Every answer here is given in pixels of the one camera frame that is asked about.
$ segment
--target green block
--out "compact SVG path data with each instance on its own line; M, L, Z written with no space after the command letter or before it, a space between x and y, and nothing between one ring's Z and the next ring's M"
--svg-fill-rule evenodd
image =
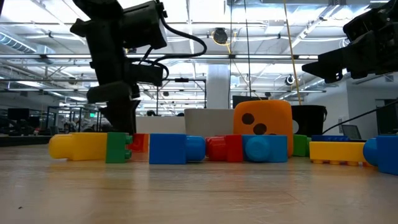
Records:
M311 138L307 138L307 147L305 148L305 157L310 157L310 141Z
M131 151L126 149L131 143L132 137L126 133L108 133L105 163L125 163L131 158Z
M293 135L293 156L305 157L307 151L307 137L305 135Z

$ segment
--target toy block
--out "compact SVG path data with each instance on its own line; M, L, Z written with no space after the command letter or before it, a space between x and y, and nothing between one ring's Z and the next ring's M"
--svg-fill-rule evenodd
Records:
M186 134L151 134L149 164L186 164L205 158L205 140Z
M287 136L243 136L243 152L246 161L287 162Z
M108 133L105 163L125 163L130 159L131 151L127 145L131 142L132 137L126 133Z
M310 142L310 159L317 164L329 162L338 165L347 162L349 166L358 166L366 162L363 156L363 142Z
M377 166L377 159L379 157L377 151L377 141L376 138L372 138L366 141L363 146L363 156L366 159L366 162L371 164L372 166Z
M378 136L366 142L363 154L369 164L379 167L379 172L398 175L397 146L398 136Z
M311 138L307 137L307 146L305 148L305 157L310 157L310 142Z
M227 162L243 162L243 140L240 134L225 136Z
M324 142L349 142L348 136L324 136L324 135L313 135L311 141L324 141Z
M207 138L206 151L210 161L243 162L242 136Z
M49 142L54 159L71 161L100 160L106 157L106 133L56 134Z
M301 134L293 135L293 156L305 157L307 155L307 136Z
M132 143L128 145L128 149L132 152L148 152L148 134L134 134L132 136Z
M285 135L287 155L293 155L292 107L284 100L247 101L234 111L234 134Z

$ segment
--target black bin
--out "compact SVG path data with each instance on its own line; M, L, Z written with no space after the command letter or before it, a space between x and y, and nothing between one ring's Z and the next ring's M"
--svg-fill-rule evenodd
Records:
M298 123L298 131L294 134L302 134L307 137L322 134L323 122L328 112L325 106L301 105L292 106L293 120Z

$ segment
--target orange block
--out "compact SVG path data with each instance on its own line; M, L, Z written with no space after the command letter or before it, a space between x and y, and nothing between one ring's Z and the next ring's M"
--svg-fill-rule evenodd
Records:
M292 107L284 100L247 101L236 106L234 134L283 134L287 155L293 155Z

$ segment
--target wooden table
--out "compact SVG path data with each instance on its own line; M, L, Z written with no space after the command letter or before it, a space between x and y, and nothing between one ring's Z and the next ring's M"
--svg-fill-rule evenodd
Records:
M52 160L0 149L0 223L398 223L398 177L311 164Z

